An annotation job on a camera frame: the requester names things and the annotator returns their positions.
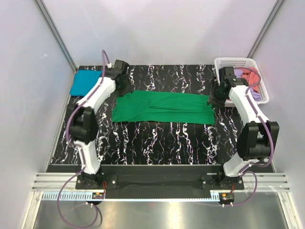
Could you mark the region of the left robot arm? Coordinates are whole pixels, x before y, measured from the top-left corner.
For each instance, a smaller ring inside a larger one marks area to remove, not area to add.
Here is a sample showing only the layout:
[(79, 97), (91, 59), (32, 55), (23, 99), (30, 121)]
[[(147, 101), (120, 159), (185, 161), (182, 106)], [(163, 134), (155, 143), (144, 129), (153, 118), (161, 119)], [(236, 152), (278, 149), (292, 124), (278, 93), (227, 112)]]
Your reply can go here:
[(107, 64), (93, 88), (75, 106), (67, 108), (71, 115), (66, 124), (66, 140), (78, 150), (81, 171), (88, 175), (86, 183), (93, 189), (103, 183), (103, 177), (97, 174), (101, 165), (95, 147), (99, 129), (96, 113), (112, 93), (123, 97), (133, 92), (128, 69), (129, 64), (122, 60)]

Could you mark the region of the green t-shirt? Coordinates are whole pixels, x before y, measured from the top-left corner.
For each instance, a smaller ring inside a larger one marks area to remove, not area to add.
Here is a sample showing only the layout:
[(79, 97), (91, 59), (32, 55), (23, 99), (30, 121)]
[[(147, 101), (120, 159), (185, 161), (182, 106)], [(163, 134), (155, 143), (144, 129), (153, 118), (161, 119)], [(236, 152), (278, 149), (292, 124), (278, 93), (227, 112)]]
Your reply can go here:
[(214, 110), (207, 100), (199, 94), (134, 91), (116, 99), (112, 121), (214, 125)]

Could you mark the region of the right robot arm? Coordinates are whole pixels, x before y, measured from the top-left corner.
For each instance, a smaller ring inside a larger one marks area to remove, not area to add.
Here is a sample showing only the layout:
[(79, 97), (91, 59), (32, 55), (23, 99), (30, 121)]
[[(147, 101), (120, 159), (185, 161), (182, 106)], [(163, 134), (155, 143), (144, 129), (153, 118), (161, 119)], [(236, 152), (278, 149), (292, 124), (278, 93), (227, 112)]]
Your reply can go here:
[(234, 71), (232, 66), (219, 69), (219, 83), (213, 87), (207, 101), (213, 106), (224, 106), (226, 100), (231, 100), (244, 125), (237, 140), (237, 152), (221, 166), (216, 177), (216, 183), (222, 189), (229, 188), (234, 182), (233, 177), (242, 176), (252, 166), (269, 166), (279, 134), (279, 124), (271, 122), (263, 114), (250, 92), (261, 82), (259, 72), (249, 69), (258, 76), (254, 84), (249, 84), (245, 78), (237, 77)]

